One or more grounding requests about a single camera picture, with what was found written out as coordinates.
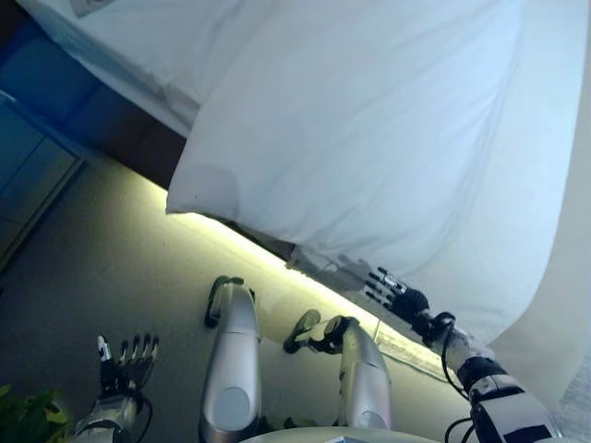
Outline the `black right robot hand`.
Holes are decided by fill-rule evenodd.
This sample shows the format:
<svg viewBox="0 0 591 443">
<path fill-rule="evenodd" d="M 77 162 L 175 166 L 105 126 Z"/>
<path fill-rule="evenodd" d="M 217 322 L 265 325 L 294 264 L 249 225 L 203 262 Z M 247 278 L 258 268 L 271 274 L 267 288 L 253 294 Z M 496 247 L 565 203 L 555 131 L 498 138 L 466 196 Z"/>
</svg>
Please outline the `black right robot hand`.
<svg viewBox="0 0 591 443">
<path fill-rule="evenodd" d="M 365 294 L 398 318 L 412 323 L 416 317 L 429 311 L 427 297 L 384 268 L 371 271 L 366 279 Z"/>
</svg>

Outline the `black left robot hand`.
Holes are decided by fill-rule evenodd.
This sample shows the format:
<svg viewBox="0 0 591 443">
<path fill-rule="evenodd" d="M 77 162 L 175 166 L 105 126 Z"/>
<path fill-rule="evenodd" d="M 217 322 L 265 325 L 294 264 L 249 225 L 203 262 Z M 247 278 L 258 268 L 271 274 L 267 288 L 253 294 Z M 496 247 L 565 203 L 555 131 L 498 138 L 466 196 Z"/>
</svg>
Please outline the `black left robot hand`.
<svg viewBox="0 0 591 443">
<path fill-rule="evenodd" d="M 97 350 L 101 396 L 106 398 L 142 390 L 151 376 L 159 347 L 157 336 L 135 335 L 132 342 L 122 341 L 119 356 L 114 358 L 108 340 L 99 334 Z"/>
</svg>

